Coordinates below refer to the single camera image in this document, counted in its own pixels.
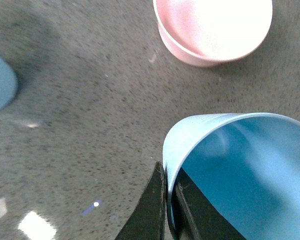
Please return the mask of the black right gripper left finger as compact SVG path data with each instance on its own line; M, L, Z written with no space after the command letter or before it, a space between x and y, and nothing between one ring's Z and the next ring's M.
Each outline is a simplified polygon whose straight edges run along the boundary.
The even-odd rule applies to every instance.
M167 181L157 161L144 191L116 240L163 240L165 238Z

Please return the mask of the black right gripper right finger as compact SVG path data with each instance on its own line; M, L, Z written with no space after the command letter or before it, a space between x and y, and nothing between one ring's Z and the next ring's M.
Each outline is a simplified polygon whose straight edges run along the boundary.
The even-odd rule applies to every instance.
M180 169L174 185L174 231L178 240L244 240Z

